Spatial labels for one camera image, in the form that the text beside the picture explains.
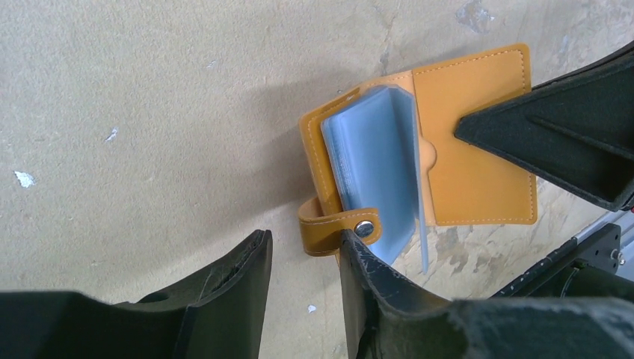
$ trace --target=leather strap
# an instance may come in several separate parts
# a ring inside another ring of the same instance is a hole
[[[363,239],[363,243],[366,245],[376,242],[383,232],[376,208],[355,209],[323,215],[317,197],[311,198],[301,205],[298,217],[304,251],[313,257],[336,254],[341,245],[340,232],[354,230],[361,221],[370,221],[374,225],[372,234]]]

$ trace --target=wallet strap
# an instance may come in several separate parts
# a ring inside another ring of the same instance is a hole
[[[301,205],[298,211],[301,240],[304,252],[313,257],[325,257],[336,254],[341,246],[342,230],[355,230],[362,223],[372,225],[372,232],[363,243],[376,242],[383,232],[376,208],[362,208],[352,211],[322,215],[321,204],[317,197]]]

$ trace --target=concrete floor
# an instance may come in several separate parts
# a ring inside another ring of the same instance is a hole
[[[634,39],[634,0],[466,1],[7,0],[0,289],[135,301],[271,229],[261,358],[345,358],[335,260],[298,238],[314,192],[298,118],[471,52],[528,43],[536,85]],[[430,272],[416,243],[395,267],[485,297],[603,213],[544,181],[539,201],[535,226],[432,229]]]

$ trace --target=tan leather wallet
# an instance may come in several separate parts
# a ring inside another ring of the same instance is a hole
[[[453,135],[464,115],[530,91],[529,49],[520,43],[364,82],[305,114],[299,128],[317,191],[298,211],[307,254],[335,254],[339,231],[362,221],[375,225],[366,244],[381,237],[376,209],[343,211],[321,134],[325,119],[377,85],[398,85],[416,97],[426,225],[535,223],[535,176]]]

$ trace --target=beige tabletop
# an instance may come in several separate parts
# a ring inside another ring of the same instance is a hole
[[[538,84],[634,40],[634,0],[7,0],[0,16],[0,289],[136,301],[271,229],[261,358],[346,353],[335,259],[299,239],[304,112],[518,41]],[[434,228],[429,273],[418,243],[395,267],[447,298],[494,293],[603,213],[538,192],[536,225]]]

